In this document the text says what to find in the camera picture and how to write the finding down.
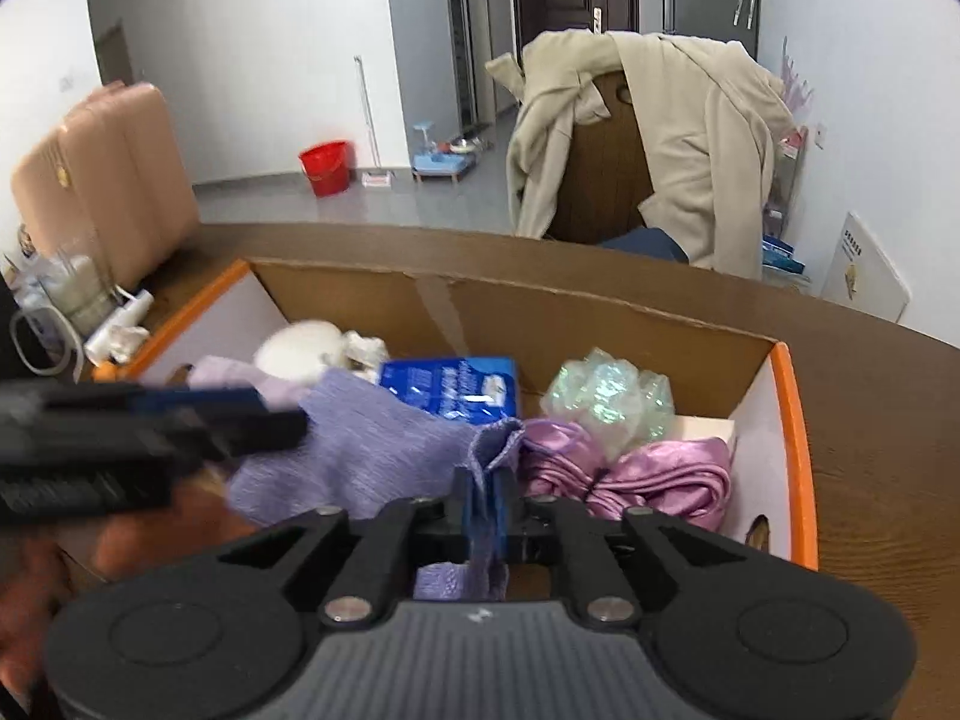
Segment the purple microfiber cloth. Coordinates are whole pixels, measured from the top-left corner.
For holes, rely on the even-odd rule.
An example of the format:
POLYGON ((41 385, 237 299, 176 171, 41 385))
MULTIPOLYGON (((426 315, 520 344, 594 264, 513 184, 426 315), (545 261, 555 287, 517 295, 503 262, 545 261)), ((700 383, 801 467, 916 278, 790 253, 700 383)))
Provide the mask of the purple microfiber cloth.
POLYGON ((298 405, 308 417, 301 444, 245 458, 226 486, 229 507, 256 525, 319 505, 366 520, 393 500, 445 496, 459 468, 486 493, 494 470, 516 468, 523 438, 519 419, 449 421, 340 369, 325 372, 298 405))

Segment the pink satin scrunchie bow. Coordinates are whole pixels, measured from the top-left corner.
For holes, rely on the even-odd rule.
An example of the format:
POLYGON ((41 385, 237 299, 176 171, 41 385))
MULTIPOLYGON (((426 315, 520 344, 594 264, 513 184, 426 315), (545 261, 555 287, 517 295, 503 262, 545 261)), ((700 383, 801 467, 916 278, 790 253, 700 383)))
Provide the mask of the pink satin scrunchie bow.
POLYGON ((659 440, 608 460, 584 427, 531 419, 517 476, 528 496, 577 500, 604 520, 649 507, 715 532, 732 496, 732 454, 727 442, 707 437, 659 440))

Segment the white spray bottle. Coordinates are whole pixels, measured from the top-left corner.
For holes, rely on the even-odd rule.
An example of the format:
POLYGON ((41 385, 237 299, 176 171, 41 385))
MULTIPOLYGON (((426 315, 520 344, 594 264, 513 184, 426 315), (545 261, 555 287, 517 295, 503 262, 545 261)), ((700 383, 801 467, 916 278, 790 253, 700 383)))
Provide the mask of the white spray bottle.
POLYGON ((85 341, 86 359, 94 367, 106 362, 127 364, 140 346, 148 340, 143 327, 146 314, 155 302, 153 294, 142 289, 137 294, 125 294, 127 301, 119 305, 85 341))

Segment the iridescent green bath puff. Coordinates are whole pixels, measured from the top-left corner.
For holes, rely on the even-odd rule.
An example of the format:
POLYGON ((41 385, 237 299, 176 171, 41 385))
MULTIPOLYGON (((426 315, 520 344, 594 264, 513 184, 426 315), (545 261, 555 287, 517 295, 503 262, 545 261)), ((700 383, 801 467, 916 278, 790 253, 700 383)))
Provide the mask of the iridescent green bath puff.
POLYGON ((599 348, 560 367, 540 398, 540 410, 581 426, 608 461, 664 440, 675 421, 669 377, 599 348))

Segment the blue tissue pack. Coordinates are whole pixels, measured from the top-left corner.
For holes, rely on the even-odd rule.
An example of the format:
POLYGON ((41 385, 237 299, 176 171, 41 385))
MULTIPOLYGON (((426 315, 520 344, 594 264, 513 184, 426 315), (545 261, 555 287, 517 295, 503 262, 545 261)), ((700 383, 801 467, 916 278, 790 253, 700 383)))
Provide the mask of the blue tissue pack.
POLYGON ((379 385, 405 405, 472 426, 519 416, 516 364, 509 358, 399 359, 379 385))

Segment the white cosmetic sponge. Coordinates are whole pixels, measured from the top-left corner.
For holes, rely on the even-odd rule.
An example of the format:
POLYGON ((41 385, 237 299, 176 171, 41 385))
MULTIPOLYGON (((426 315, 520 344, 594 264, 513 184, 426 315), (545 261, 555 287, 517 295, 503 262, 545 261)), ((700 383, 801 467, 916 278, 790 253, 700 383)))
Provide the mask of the white cosmetic sponge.
POLYGON ((675 415, 669 440, 721 439, 729 449, 736 447, 736 422, 733 419, 675 415))

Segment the white round cotton pad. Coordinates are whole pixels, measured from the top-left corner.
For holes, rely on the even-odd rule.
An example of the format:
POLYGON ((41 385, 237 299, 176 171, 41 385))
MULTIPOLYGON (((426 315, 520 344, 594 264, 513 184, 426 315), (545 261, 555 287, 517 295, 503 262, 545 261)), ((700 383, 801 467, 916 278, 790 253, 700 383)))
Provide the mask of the white round cotton pad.
POLYGON ((329 369, 347 366, 345 335, 324 320, 290 323, 260 345, 254 366, 267 376, 314 385, 329 369))

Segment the orange red cardboard box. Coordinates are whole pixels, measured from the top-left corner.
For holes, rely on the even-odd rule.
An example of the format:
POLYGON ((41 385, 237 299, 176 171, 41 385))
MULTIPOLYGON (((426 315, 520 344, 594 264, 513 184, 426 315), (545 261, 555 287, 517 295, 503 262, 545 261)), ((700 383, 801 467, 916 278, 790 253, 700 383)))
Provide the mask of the orange red cardboard box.
POLYGON ((723 535, 742 541, 757 520, 770 551, 818 566, 811 452, 796 372, 782 341, 666 314, 621 299, 491 278, 384 266, 238 259, 184 294, 155 294, 167 317, 127 366, 98 380, 161 383, 206 355, 247 361, 268 333, 327 320, 382 338, 398 358, 501 356, 516 364, 523 415, 563 362, 592 349, 669 377, 677 410, 736 425, 732 500, 723 535))

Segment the pink suitcase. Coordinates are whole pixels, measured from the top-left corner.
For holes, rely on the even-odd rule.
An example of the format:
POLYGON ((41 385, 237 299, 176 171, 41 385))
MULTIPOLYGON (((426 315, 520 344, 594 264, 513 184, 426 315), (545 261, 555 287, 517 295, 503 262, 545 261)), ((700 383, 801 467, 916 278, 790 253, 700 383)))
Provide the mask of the pink suitcase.
POLYGON ((11 193, 39 254, 85 244, 125 289, 200 224, 166 99, 149 83, 103 86, 70 109, 14 168, 11 193))

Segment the brown wooden chair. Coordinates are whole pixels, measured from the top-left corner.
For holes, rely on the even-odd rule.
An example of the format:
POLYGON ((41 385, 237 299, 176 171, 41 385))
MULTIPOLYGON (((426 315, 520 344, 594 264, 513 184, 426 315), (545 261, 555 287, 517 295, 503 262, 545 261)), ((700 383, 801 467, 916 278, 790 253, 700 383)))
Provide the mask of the brown wooden chair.
POLYGON ((594 82, 610 117, 573 128, 556 210, 545 238, 599 245, 643 227, 652 193, 643 137, 623 71, 594 82))

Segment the blue low stool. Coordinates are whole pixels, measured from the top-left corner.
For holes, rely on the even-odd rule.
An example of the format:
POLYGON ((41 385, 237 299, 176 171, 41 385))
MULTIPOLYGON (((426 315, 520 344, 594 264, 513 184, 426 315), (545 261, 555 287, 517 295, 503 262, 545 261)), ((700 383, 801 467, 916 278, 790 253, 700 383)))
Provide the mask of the blue low stool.
POLYGON ((450 143, 438 143, 431 136, 433 124, 418 122, 413 126, 423 145, 412 154, 412 176, 416 182, 425 179, 449 179, 453 184, 460 181, 477 163, 477 151, 473 148, 454 148, 450 143))

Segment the red plastic bucket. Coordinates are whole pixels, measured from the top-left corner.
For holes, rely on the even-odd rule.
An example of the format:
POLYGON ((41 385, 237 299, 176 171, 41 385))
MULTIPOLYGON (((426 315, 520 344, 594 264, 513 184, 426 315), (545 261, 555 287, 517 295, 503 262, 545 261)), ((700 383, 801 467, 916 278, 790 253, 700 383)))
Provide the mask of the red plastic bucket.
POLYGON ((311 146, 299 153, 299 162, 318 199, 332 197, 350 187, 352 145, 345 140, 311 146))

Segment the white board with print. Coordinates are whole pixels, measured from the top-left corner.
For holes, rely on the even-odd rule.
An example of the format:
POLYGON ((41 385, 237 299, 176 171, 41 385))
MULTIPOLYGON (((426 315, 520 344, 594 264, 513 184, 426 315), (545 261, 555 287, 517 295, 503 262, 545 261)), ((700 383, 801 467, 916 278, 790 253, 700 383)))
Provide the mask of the white board with print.
POLYGON ((900 322, 911 301, 907 282, 852 211, 844 218, 818 297, 892 323, 900 322))

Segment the beige coat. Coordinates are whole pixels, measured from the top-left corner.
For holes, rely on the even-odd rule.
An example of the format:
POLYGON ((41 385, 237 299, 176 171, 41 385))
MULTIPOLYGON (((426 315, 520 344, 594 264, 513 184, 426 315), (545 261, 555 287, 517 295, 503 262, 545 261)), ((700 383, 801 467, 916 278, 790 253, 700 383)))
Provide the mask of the beige coat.
POLYGON ((756 280, 778 146, 794 132, 782 81, 741 43, 672 34, 545 31, 485 67, 519 104, 506 151, 512 231, 555 218, 573 132, 610 119, 599 78, 623 73, 651 197, 643 220, 697 268, 756 280))

